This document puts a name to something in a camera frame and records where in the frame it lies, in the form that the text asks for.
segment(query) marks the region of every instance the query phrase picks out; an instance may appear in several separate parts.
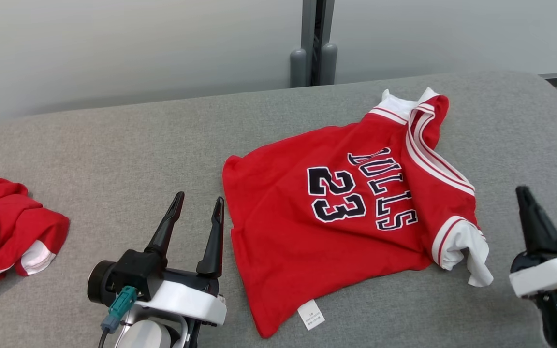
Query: white care label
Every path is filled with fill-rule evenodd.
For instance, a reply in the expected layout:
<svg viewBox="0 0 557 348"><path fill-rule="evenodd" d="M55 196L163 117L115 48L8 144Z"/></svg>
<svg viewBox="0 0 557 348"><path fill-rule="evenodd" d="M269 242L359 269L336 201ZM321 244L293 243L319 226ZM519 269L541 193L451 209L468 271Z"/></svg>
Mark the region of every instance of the white care label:
<svg viewBox="0 0 557 348"><path fill-rule="evenodd" d="M302 321L305 322L307 330L311 330L325 321L315 300L310 300L300 306L300 308L298 308L298 314L300 314Z"/></svg>

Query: basketball jersey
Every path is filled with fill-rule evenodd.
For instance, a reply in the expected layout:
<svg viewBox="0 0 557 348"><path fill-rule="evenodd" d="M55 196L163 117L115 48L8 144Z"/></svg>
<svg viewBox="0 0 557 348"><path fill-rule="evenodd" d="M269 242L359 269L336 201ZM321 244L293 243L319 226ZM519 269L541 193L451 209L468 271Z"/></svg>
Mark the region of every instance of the basketball jersey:
<svg viewBox="0 0 557 348"><path fill-rule="evenodd" d="M493 277L474 187L433 151L448 99L386 90L358 123L327 126L231 156L223 184L232 241L261 337L305 302L432 262L450 270L469 248L469 284Z"/></svg>

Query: cable connector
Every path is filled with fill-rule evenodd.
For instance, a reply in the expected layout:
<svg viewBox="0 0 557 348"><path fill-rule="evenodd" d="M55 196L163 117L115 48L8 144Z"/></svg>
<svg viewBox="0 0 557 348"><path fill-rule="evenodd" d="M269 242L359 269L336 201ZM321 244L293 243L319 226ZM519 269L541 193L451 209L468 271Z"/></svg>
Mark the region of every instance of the cable connector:
<svg viewBox="0 0 557 348"><path fill-rule="evenodd" d="M108 330L110 334L114 333L119 327L119 322L124 317L124 314L130 311L136 300L137 289L131 286L125 286L109 307L109 315L102 320L100 328L103 331Z"/></svg>

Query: gray fabric surface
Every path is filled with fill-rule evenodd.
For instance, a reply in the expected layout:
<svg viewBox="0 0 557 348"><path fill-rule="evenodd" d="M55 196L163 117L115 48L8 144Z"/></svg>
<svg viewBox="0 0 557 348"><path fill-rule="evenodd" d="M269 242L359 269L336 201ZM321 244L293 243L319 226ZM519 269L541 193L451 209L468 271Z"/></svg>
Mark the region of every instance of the gray fabric surface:
<svg viewBox="0 0 557 348"><path fill-rule="evenodd" d="M437 149L477 188L493 284L469 286L465 262L450 272L433 265L371 279L318 299L325 322L314 330L296 314L262 340L226 238L220 286L228 314L225 326L202 328L199 347L541 346L537 311L508 281L523 248L513 189L530 185L557 225L557 92L534 75L480 72L79 110L0 126L0 176L71 220L46 271L0 282L0 347L95 346L106 307L87 300L87 276L99 260L142 249L175 192L186 200L170 267L193 270L230 154L358 121L385 88L417 99L427 86L450 98ZM227 218L227 234L231 226Z"/></svg>

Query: robotic arm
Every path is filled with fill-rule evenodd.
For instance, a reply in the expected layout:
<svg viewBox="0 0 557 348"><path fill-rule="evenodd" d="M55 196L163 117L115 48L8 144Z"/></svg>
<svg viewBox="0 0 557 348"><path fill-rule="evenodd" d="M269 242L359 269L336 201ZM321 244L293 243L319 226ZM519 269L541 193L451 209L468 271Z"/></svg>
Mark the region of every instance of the robotic arm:
<svg viewBox="0 0 557 348"><path fill-rule="evenodd" d="M557 348L557 230L528 187L517 187L526 251L513 260L511 285L517 297L535 303L547 344Z"/></svg>
<svg viewBox="0 0 557 348"><path fill-rule="evenodd" d="M167 268L166 252L179 219L184 192L178 192L143 252L127 250L117 262L101 261L87 281L92 302L110 307L101 324L99 346L123 326L116 348L196 348L201 325L223 325L226 305L219 295L223 261L225 201L212 212L212 229L196 272ZM177 322L171 326L151 319Z"/></svg>

